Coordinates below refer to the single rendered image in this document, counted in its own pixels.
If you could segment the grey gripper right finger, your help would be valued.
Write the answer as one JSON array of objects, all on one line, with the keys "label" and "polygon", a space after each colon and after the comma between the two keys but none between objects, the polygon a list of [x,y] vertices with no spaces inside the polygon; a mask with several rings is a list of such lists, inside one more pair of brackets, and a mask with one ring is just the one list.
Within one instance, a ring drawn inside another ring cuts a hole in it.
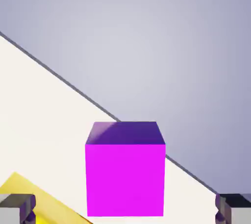
[{"label": "grey gripper right finger", "polygon": [[215,224],[251,224],[251,194],[217,194]]}]

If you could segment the small magenta cube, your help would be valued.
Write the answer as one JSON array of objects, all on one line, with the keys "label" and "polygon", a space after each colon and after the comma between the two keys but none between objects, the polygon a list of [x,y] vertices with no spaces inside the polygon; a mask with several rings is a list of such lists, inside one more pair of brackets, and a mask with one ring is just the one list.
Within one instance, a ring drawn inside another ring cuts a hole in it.
[{"label": "small magenta cube", "polygon": [[156,122],[95,122],[85,144],[87,215],[163,216],[165,157]]}]

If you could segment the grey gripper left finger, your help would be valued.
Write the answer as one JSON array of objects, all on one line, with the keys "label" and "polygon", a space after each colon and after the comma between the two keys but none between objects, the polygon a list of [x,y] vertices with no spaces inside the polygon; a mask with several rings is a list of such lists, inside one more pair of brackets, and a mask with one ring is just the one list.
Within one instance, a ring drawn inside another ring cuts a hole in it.
[{"label": "grey gripper left finger", "polygon": [[34,194],[0,194],[0,224],[36,224]]}]

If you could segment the large yellow box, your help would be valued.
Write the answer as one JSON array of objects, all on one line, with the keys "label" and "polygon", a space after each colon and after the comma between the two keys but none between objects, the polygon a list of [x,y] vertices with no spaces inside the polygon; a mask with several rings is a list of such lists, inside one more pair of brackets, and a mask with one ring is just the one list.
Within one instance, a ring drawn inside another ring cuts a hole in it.
[{"label": "large yellow box", "polygon": [[36,224],[93,224],[16,172],[0,186],[0,194],[8,193],[35,195]]}]

